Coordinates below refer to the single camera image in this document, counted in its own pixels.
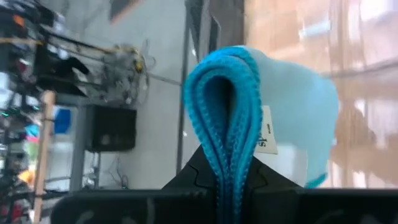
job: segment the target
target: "blurry light blue object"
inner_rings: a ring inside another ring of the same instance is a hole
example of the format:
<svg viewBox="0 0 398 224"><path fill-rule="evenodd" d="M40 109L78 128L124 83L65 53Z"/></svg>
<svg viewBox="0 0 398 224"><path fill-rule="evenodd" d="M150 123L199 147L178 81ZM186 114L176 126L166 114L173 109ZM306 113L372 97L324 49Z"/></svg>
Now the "blurry light blue object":
<svg viewBox="0 0 398 224"><path fill-rule="evenodd" d="M235 90L230 118L225 80ZM185 82L184 101L216 175L219 223L240 221L243 187L262 126L262 105L271 110L277 145L292 145L307 157L305 186L317 187L326 179L338 116L337 92L330 80L258 50L228 47L196 66Z"/></svg>
<svg viewBox="0 0 398 224"><path fill-rule="evenodd" d="M230 118L229 83L236 93ZM216 175L218 223L239 223L243 187L262 122L256 61L242 47L211 53L189 74L184 100Z"/></svg>
<svg viewBox="0 0 398 224"><path fill-rule="evenodd" d="M55 115L54 134L66 134L72 123L72 112L69 109L59 109ZM25 127L28 136L38 137L40 128L36 124Z"/></svg>
<svg viewBox="0 0 398 224"><path fill-rule="evenodd" d="M305 186L318 187L335 135L338 95L331 80L294 63L249 50L259 67L261 101L269 106L277 144L290 144L307 156Z"/></svg>

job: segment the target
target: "floor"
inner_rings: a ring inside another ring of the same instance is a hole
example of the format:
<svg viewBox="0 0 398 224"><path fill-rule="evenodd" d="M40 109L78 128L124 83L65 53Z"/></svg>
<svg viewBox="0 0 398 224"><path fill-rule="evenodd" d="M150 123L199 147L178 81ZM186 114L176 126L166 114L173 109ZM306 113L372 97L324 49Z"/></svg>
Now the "floor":
<svg viewBox="0 0 398 224"><path fill-rule="evenodd" d="M396 188L398 1L247 0L246 44L331 78L340 113L324 187Z"/></svg>

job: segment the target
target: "wooden pole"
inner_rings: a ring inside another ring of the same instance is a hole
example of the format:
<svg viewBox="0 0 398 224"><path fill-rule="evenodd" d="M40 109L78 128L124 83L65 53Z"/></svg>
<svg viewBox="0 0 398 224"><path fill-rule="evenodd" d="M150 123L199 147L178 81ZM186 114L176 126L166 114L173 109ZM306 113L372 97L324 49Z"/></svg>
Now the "wooden pole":
<svg viewBox="0 0 398 224"><path fill-rule="evenodd" d="M55 92L54 91L46 91L43 94L42 102L44 103L44 111L43 111L43 121L40 127L40 145L39 145L39 160L37 164L36 170L36 179L35 179L35 194L43 195L44 194L44 179L45 179L45 171L47 169L47 155L49 151L49 142L51 140L51 130L53 129L53 107L55 104ZM40 217L42 213L42 197L35 197L34 203L34 218L33 223L40 223Z"/></svg>

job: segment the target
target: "metal rack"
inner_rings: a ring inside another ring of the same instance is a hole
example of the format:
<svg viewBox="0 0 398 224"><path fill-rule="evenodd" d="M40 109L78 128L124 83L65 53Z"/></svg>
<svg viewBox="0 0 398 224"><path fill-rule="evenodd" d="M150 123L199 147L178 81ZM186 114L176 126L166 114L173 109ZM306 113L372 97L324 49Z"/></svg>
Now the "metal rack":
<svg viewBox="0 0 398 224"><path fill-rule="evenodd" d="M47 166L47 152L50 142L50 130L52 128L52 110L55 105L68 106L76 108L76 126L73 138L73 154L72 154L72 170L70 175L69 191L76 192L83 187L83 172L86 149L91 147L91 125L93 105L107 106L101 100L90 100L82 96L73 96L55 93L53 91L46 91L43 95L44 102L44 116L42 127L40 128L40 145L39 145L39 160L38 169L36 170L36 181L34 192L36 195L44 194L45 170ZM35 217L40 217L42 198L35 198L34 211Z"/></svg>

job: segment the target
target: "tangled wires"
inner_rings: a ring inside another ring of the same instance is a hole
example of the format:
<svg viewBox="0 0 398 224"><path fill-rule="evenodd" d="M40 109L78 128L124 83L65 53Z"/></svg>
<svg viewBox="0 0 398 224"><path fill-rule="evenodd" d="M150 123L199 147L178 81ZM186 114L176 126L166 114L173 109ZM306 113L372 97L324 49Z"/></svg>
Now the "tangled wires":
<svg viewBox="0 0 398 224"><path fill-rule="evenodd" d="M118 175L118 179L115 178L115 176L111 172L111 168L113 164L116 161L116 174ZM109 174L113 181L119 185L122 189L128 189L129 188L129 178L126 175L122 175L120 172L120 155L117 155L117 157L114 158L112 164L110 165L109 169L106 171L107 174Z"/></svg>
<svg viewBox="0 0 398 224"><path fill-rule="evenodd" d="M149 40L144 41L141 50L129 44L115 46L104 61L104 79L108 93L119 91L124 100L144 103L149 89L148 71L156 65L154 57L148 56Z"/></svg>

